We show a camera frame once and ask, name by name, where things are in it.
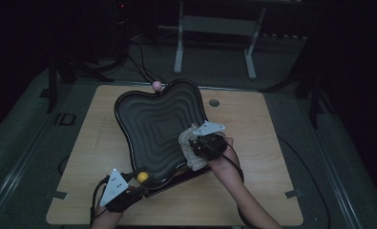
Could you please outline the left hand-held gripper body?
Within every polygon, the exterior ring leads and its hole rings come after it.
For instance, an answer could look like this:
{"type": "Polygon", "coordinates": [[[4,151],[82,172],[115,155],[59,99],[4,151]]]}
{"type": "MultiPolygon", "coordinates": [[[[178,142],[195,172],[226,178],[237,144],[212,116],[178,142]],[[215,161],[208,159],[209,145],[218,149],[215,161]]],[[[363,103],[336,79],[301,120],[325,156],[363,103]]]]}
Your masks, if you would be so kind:
{"type": "Polygon", "coordinates": [[[113,169],[101,197],[99,205],[110,212],[122,213],[130,206],[143,199],[143,196],[131,188],[117,169],[113,169]]]}

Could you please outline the person's left hand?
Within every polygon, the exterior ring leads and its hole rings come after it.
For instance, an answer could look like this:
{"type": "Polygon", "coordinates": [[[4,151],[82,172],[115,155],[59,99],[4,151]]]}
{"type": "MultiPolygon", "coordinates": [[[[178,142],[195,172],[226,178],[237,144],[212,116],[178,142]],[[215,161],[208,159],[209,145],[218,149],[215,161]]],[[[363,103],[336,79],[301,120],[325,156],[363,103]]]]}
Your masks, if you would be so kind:
{"type": "Polygon", "coordinates": [[[117,222],[122,219],[123,214],[117,212],[109,212],[105,207],[97,206],[95,211],[95,219],[94,221],[109,221],[109,222],[117,222]]]}

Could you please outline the person's right hand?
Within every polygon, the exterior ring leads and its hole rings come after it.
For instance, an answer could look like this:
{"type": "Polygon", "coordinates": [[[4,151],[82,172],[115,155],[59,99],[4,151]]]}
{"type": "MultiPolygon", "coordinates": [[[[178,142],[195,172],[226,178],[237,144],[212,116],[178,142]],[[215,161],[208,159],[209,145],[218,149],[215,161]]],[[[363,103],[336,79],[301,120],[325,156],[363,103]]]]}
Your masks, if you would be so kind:
{"type": "Polygon", "coordinates": [[[232,137],[226,137],[227,148],[223,154],[209,162],[216,178],[220,181],[231,181],[234,179],[241,180],[239,173],[240,163],[235,150],[233,149],[234,140],[232,137]]]}

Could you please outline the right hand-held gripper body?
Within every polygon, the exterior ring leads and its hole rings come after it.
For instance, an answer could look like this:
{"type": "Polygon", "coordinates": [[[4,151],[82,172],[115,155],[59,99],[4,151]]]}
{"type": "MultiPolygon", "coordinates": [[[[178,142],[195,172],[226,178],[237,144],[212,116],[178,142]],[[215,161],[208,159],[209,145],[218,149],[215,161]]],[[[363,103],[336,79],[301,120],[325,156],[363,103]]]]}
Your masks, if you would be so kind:
{"type": "Polygon", "coordinates": [[[219,123],[204,121],[194,132],[189,144],[196,156],[206,160],[220,157],[227,149],[227,142],[222,131],[225,126],[219,123]]]}

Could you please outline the black wavy tray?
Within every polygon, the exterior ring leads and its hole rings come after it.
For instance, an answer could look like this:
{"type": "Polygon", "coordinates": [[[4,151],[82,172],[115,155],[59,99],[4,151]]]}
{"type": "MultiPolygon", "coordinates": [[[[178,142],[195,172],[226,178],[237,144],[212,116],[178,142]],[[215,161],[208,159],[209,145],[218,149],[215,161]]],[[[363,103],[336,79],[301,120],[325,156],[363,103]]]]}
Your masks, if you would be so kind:
{"type": "Polygon", "coordinates": [[[144,168],[153,179],[145,196],[152,197],[210,171],[188,168],[178,137],[207,120],[197,85],[174,80],[159,93],[129,91],[115,102],[115,119],[126,137],[132,169],[144,168]]]}

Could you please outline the grey fluffy cloth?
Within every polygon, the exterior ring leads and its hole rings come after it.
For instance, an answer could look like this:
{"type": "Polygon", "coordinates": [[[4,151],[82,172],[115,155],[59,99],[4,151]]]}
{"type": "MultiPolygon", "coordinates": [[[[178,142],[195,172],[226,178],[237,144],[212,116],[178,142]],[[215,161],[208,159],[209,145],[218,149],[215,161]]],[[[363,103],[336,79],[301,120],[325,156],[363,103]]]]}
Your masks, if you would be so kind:
{"type": "Polygon", "coordinates": [[[196,140],[198,138],[196,135],[194,135],[194,131],[197,128],[198,127],[195,124],[192,124],[178,137],[178,144],[180,146],[180,149],[182,150],[182,153],[187,160],[187,166],[192,171],[198,171],[199,169],[202,169],[208,165],[208,162],[204,158],[197,156],[194,153],[193,148],[190,145],[191,140],[196,140]]]}

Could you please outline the black tripod stand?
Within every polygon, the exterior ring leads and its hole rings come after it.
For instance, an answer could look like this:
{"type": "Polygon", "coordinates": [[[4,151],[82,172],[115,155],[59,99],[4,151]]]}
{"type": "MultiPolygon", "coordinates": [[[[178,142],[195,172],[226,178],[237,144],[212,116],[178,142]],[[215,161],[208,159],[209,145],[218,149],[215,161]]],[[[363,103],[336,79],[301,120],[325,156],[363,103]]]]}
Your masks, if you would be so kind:
{"type": "Polygon", "coordinates": [[[285,86],[297,82],[294,92],[297,99],[306,99],[310,96],[308,119],[312,127],[317,129],[317,114],[320,108],[319,95],[322,83],[322,66],[316,53],[315,39],[312,35],[303,38],[304,46],[294,62],[288,77],[279,83],[261,89],[260,93],[273,93],[285,86]]]}
{"type": "Polygon", "coordinates": [[[88,64],[75,59],[74,57],[60,53],[54,55],[50,62],[48,68],[48,88],[43,91],[42,95],[49,99],[49,105],[47,113],[50,114],[57,104],[57,77],[60,76],[65,84],[73,84],[76,80],[76,75],[73,69],[79,69],[80,71],[86,73],[92,78],[97,79],[102,82],[114,82],[112,78],[104,76],[103,73],[109,70],[113,70],[119,67],[124,60],[122,58],[117,58],[113,63],[108,65],[93,68],[88,64]]]}

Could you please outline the white metal stand frame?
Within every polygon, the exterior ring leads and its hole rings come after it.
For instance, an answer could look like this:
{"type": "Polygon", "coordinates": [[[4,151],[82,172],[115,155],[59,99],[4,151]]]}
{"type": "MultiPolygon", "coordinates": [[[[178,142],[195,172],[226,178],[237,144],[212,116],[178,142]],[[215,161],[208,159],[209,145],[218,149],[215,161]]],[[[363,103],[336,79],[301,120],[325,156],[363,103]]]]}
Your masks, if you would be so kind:
{"type": "Polygon", "coordinates": [[[254,51],[263,35],[305,38],[303,0],[164,0],[162,13],[177,33],[173,73],[183,70],[187,32],[242,38],[248,78],[257,78],[254,51]]]}

